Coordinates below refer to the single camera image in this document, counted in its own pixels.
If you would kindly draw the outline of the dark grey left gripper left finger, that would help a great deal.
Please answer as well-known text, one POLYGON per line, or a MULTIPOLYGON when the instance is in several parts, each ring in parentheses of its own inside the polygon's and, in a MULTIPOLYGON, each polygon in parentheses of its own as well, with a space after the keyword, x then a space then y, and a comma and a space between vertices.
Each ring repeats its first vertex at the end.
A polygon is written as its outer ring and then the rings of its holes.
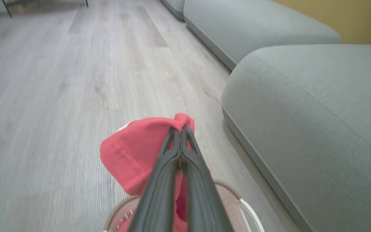
POLYGON ((170 128, 146 188, 131 219, 129 232, 171 232, 179 170, 180 133, 170 128))

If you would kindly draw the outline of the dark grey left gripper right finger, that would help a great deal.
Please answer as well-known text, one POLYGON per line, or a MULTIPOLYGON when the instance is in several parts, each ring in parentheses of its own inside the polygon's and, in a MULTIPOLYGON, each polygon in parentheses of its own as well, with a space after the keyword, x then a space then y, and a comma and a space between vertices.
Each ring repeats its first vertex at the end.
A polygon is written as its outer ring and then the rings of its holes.
POLYGON ((187 231, 233 232, 194 133, 187 125, 181 130, 181 167, 187 182, 187 231))

